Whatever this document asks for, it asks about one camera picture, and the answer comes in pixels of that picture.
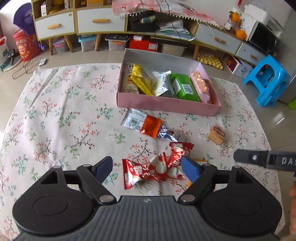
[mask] drawer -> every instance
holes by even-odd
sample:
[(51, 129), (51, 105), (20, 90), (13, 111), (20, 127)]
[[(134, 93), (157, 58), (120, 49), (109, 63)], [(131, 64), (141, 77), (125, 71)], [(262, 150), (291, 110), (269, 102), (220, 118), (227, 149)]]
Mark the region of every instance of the drawer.
[(257, 65), (262, 59), (266, 57), (263, 53), (259, 52), (257, 49), (245, 43), (242, 43), (236, 56), (254, 65)]
[(235, 54), (241, 41), (218, 29), (200, 24), (195, 35), (199, 42), (212, 45), (226, 52)]
[(123, 32), (125, 17), (115, 18), (112, 8), (77, 11), (78, 33)]
[(38, 40), (75, 32), (73, 12), (66, 12), (43, 18), (37, 20), (35, 24)]

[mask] green snack package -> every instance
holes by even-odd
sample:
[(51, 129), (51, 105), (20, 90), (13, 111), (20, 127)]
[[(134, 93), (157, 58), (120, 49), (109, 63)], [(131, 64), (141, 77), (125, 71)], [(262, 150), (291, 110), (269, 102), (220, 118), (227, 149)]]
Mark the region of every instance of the green snack package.
[(171, 74), (170, 80), (178, 99), (201, 102), (188, 75)]

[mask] blue plastic stool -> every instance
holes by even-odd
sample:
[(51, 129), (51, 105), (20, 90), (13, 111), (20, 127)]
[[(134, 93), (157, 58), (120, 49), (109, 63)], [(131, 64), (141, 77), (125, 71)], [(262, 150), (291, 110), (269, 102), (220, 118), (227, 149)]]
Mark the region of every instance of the blue plastic stool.
[(268, 55), (245, 77), (243, 83), (246, 84), (249, 81), (254, 83), (259, 90), (256, 101), (260, 106), (265, 107), (275, 105), (285, 91), (289, 78), (289, 74), (282, 66), (271, 55)]

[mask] pink box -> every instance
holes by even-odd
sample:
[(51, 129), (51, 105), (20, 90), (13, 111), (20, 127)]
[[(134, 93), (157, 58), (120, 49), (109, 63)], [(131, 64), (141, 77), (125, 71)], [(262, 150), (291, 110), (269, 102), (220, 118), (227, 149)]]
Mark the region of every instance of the pink box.
[[(207, 84), (210, 89), (213, 104), (160, 96), (156, 97), (142, 94), (123, 93), (121, 90), (124, 81), (124, 71), (127, 64), (141, 65), (149, 76), (153, 76), (153, 71), (166, 72), (169, 70), (171, 70), (172, 73), (190, 75), (190, 69), (197, 69), (204, 79), (209, 80)], [(221, 103), (210, 78), (200, 62), (163, 53), (134, 49), (125, 49), (120, 70), (116, 101), (117, 106), (121, 108), (131, 107), (134, 109), (157, 110), (204, 116), (214, 116), (221, 108)]]

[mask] floor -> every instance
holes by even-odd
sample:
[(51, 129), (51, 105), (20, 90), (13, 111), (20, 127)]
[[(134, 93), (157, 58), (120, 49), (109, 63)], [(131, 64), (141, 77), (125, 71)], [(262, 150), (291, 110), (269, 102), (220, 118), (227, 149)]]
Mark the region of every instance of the floor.
[[(28, 72), (34, 71), (38, 67), (41, 59), (47, 58), (48, 61), (43, 68), (52, 68), (57, 66), (68, 66), (83, 63), (121, 63), (123, 58), (122, 51), (109, 51), (106, 46), (95, 52), (89, 51), (82, 53), (81, 50), (75, 53), (67, 52), (63, 54), (49, 55), (49, 52), (43, 52), (41, 55), (33, 59), (28, 64)], [(16, 105), (16, 102), (26, 85), (31, 74), (23, 74), (16, 80), (12, 78), (12, 74), (22, 67), (20, 63), (14, 69), (0, 73), (0, 133), (4, 133), (6, 123)], [(250, 101), (255, 110), (262, 127), (266, 133), (268, 141), (272, 149), (293, 151), (296, 150), (296, 110), (291, 111), (288, 106), (282, 102), (277, 102), (274, 108), (261, 108), (255, 101), (258, 92), (252, 84), (243, 85), (242, 79), (233, 76), (225, 67), (224, 70), (218, 70), (212, 66), (206, 65), (205, 69), (209, 76), (228, 80), (238, 83), (241, 90)], [(14, 77), (24, 73), (23, 69), (14, 74)], [(283, 199), (283, 207), (286, 216), (286, 226), (280, 232), (280, 236), (288, 234), (289, 229), (289, 189), (294, 178), (290, 172), (279, 171), (279, 179), (281, 185), (281, 194)]]

